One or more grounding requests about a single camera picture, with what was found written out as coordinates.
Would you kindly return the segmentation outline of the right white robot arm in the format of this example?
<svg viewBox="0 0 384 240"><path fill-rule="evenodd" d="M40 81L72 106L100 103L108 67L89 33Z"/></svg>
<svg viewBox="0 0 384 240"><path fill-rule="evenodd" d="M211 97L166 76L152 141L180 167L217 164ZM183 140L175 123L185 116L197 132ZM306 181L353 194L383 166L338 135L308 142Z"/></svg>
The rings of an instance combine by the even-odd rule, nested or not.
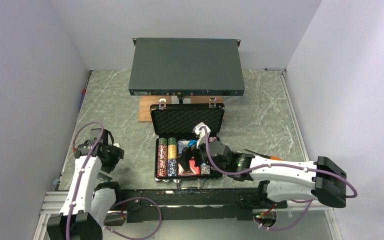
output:
<svg viewBox="0 0 384 240"><path fill-rule="evenodd" d="M239 182L258 182L256 203L267 208L286 200L317 200L332 208L345 208L347 174L333 160L284 161L274 157L234 152L218 140L178 147L177 163L186 170L209 168L210 176L227 176Z"/></svg>

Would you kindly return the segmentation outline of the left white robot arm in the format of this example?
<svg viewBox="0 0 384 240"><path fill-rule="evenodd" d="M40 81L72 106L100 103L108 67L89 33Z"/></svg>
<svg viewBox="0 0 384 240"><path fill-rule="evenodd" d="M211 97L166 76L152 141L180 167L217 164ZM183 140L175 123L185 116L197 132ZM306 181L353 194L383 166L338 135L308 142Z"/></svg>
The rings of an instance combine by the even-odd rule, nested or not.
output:
<svg viewBox="0 0 384 240"><path fill-rule="evenodd" d="M118 182L97 183L101 173L109 174L124 157L114 145L112 133L93 128L88 140L74 148L75 169L64 204L50 217L46 232L51 240L101 240L108 211L119 209L124 196Z"/></svg>

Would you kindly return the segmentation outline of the blue dealer button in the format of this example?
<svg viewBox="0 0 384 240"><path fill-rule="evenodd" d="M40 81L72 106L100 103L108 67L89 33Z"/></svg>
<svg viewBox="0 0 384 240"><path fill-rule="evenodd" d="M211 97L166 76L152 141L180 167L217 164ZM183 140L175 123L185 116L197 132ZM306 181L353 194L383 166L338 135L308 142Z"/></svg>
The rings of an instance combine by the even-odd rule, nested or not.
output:
<svg viewBox="0 0 384 240"><path fill-rule="evenodd" d="M190 141L188 142L188 147L189 147L189 148L195 148L196 145L197 145L197 140L190 140Z"/></svg>

